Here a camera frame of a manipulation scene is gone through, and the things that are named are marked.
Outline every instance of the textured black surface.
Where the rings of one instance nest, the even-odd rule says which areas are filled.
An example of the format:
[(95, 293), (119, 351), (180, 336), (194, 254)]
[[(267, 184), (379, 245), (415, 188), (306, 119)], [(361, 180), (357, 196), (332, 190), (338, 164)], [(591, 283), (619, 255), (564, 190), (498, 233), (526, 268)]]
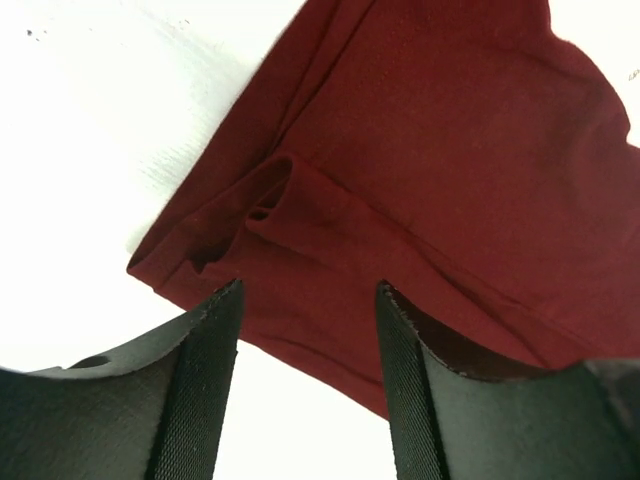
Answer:
[(242, 298), (233, 283), (76, 368), (0, 370), (0, 480), (210, 480)]
[(378, 339), (399, 480), (449, 478), (419, 340), (397, 321), (388, 296), (377, 298)]
[(377, 321), (400, 480), (440, 478), (436, 435), (451, 480), (640, 479), (638, 361), (531, 369), (469, 348), (387, 285)]
[(242, 296), (212, 299), (180, 357), (148, 480), (211, 480), (242, 323)]

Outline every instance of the dark gray material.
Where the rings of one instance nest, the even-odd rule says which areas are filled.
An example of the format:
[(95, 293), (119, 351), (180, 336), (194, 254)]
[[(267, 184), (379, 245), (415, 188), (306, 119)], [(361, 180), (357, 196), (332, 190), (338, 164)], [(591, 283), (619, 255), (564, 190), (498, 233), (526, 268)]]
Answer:
[[(242, 302), (236, 282), (74, 368), (0, 370), (0, 479), (209, 480)], [(206, 461), (194, 470), (185, 448)], [(176, 462), (169, 472), (159, 468), (167, 461)]]
[[(388, 285), (378, 291), (377, 322), (400, 480), (640, 478), (638, 361), (559, 372), (522, 365)], [(409, 412), (421, 428), (407, 423)]]

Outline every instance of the black object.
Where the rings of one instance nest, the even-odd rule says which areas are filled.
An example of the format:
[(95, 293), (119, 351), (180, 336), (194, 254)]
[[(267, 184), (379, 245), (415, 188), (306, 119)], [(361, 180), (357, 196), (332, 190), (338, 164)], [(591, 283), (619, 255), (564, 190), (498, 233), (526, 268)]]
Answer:
[[(242, 301), (234, 282), (71, 369), (0, 370), (0, 480), (209, 480)], [(388, 284), (376, 307), (400, 480), (640, 479), (640, 362), (547, 372)]]
[(243, 290), (70, 369), (0, 370), (1, 480), (211, 480)]
[(378, 336), (399, 480), (640, 479), (640, 362), (497, 355), (389, 285)]

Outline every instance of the fabric fold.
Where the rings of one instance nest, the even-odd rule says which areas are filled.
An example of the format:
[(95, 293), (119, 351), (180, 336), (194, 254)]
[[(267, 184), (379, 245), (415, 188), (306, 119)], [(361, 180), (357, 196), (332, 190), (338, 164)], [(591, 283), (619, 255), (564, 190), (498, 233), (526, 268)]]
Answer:
[(375, 285), (512, 358), (640, 355), (640, 152), (546, 2), (309, 0), (134, 254), (385, 414)]

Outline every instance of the red fabric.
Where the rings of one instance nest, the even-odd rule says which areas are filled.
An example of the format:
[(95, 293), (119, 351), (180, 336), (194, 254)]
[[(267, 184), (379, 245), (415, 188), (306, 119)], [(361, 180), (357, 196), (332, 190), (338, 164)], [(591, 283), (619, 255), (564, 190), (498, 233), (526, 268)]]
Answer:
[(640, 153), (533, 0), (310, 0), (129, 272), (385, 415), (374, 290), (513, 358), (640, 355)]

